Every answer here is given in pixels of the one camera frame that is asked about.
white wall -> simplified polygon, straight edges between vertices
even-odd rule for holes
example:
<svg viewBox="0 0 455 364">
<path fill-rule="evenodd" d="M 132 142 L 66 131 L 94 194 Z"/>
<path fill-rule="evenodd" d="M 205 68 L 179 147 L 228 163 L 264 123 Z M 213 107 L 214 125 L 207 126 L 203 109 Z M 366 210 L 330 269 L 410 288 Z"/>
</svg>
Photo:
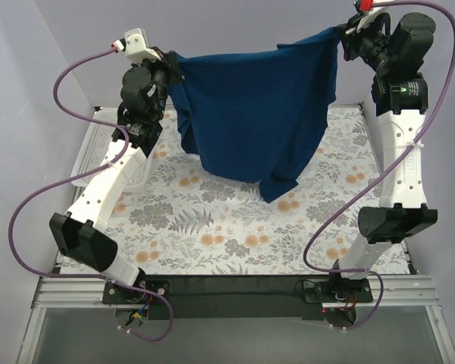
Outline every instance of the white wall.
<svg viewBox="0 0 455 364">
<path fill-rule="evenodd" d="M 455 14 L 455 0 L 440 0 Z M 425 57 L 422 72 L 435 105 L 450 61 L 452 34 L 445 17 L 417 8 L 437 22 L 435 44 Z M 381 140 L 371 102 L 365 103 L 366 120 L 381 157 Z M 445 322 L 455 346 L 455 74 L 437 120 L 424 136 L 423 184 L 430 208 L 438 209 L 438 223 L 411 239 L 409 252 L 423 274 L 431 274 L 443 305 Z"/>
<path fill-rule="evenodd" d="M 17 358 L 38 279 L 14 261 L 8 220 L 26 195 L 71 172 L 86 132 L 85 123 L 63 115 L 52 100 L 55 77 L 66 67 L 33 0 L 0 0 L 0 364 Z M 74 77 L 61 96 L 71 108 L 93 113 Z M 64 211 L 71 196 L 71 187 L 51 191 L 19 217 L 17 245 L 34 267 L 52 266 L 49 217 Z"/>
<path fill-rule="evenodd" d="M 258 52 L 279 42 L 295 42 L 346 22 L 352 0 L 35 0 L 69 62 L 122 38 L 126 30 L 146 29 L 151 45 L 187 56 Z M 342 61 L 337 103 L 364 100 L 372 72 L 362 62 Z M 76 72 L 92 105 L 116 106 L 129 64 L 118 56 L 104 67 Z"/>
</svg>

blue fabric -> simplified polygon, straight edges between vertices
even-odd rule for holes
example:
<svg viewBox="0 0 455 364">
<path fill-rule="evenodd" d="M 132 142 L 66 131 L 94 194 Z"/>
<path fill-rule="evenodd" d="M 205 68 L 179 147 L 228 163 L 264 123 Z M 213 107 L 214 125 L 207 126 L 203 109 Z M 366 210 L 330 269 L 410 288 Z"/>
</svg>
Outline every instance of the blue fabric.
<svg viewBox="0 0 455 364">
<path fill-rule="evenodd" d="M 171 86 L 182 148 L 214 175 L 261 182 L 267 202 L 291 190 L 317 149 L 335 100 L 334 28 L 270 52 L 178 56 Z"/>
</svg>

floral tablecloth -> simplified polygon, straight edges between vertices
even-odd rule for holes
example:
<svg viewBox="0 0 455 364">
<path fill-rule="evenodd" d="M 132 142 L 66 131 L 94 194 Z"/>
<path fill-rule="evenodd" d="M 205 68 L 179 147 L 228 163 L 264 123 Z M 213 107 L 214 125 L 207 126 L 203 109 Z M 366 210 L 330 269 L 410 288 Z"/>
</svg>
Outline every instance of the floral tablecloth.
<svg viewBox="0 0 455 364">
<path fill-rule="evenodd" d="M 111 115 L 104 109 L 96 117 Z M 177 117 L 167 110 L 143 193 L 125 193 L 106 234 L 130 262 L 149 274 L 288 275 L 312 273 L 302 260 L 309 238 L 327 218 L 378 176 L 358 108 L 331 108 L 328 129 L 299 186 L 268 204 L 255 184 L 215 177 L 198 156 L 180 147 Z M 378 204 L 379 188 L 340 216 L 309 251 L 309 261 L 329 268 L 357 235 L 357 212 Z M 394 245 L 376 263 L 385 274 L 409 273 Z M 68 258 L 61 272 L 89 271 Z"/>
</svg>

orange flower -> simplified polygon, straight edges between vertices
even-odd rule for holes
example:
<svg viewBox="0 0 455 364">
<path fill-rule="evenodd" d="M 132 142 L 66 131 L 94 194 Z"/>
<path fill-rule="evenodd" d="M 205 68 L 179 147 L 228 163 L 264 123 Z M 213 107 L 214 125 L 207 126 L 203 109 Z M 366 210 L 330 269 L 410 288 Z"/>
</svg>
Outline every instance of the orange flower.
<svg viewBox="0 0 455 364">
<path fill-rule="evenodd" d="M 145 250 L 136 254 L 136 261 L 138 263 L 145 263 L 147 260 L 149 260 L 149 254 Z"/>
<path fill-rule="evenodd" d="M 249 235 L 244 240 L 244 243 L 247 246 L 251 246 L 251 247 L 257 246 L 258 245 L 258 237 L 256 235 Z"/>
<path fill-rule="evenodd" d="M 334 248 L 325 250 L 325 254 L 331 260 L 335 260 L 339 257 L 339 252 L 337 251 L 337 249 L 334 249 Z"/>
<path fill-rule="evenodd" d="M 346 176 L 346 182 L 349 184 L 354 184 L 355 182 L 357 182 L 357 178 L 356 178 L 356 176 L 349 174 Z"/>
<path fill-rule="evenodd" d="M 152 252 L 150 253 L 150 259 L 151 259 L 151 260 L 156 260 L 156 259 L 159 258 L 159 256 L 160 256 L 160 253 L 157 252 L 156 250 L 154 250 L 154 251 L 152 251 Z"/>
<path fill-rule="evenodd" d="M 115 213 L 115 212 L 123 212 L 126 209 L 127 209 L 127 206 L 124 203 L 119 202 L 119 203 L 116 204 L 115 208 L 113 209 L 113 213 Z"/>
<path fill-rule="evenodd" d="M 278 202 L 278 210 L 281 212 L 287 212 L 290 210 L 290 204 L 282 199 L 280 202 Z"/>
<path fill-rule="evenodd" d="M 203 246 L 209 246 L 209 245 L 212 245 L 212 235 L 211 234 L 204 234 L 200 237 L 200 243 L 203 245 Z"/>
<path fill-rule="evenodd" d="M 180 181 L 179 181 L 179 186 L 181 187 L 187 187 L 190 185 L 190 180 L 189 178 L 182 178 Z"/>
</svg>

floral pattern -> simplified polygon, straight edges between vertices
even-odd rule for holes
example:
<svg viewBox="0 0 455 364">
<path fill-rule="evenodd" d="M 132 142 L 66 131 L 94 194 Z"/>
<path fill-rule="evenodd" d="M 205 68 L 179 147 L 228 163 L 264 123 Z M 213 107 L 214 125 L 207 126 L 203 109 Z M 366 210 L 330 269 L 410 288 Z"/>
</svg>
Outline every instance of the floral pattern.
<svg viewBox="0 0 455 364">
<path fill-rule="evenodd" d="M 148 274 L 315 273 L 302 260 L 309 238 L 379 173 L 358 108 L 329 109 L 328 129 L 299 186 L 269 204 L 257 184 L 212 176 L 198 156 L 185 154 L 173 110 L 162 126 L 144 192 L 121 196 L 106 231 Z M 380 195 L 379 186 L 329 225 L 309 261 L 330 268 L 346 254 L 358 232 L 357 212 L 376 206 Z M 409 273 L 402 247 L 394 245 L 374 269 Z M 64 258 L 61 271 L 89 269 Z"/>
</svg>

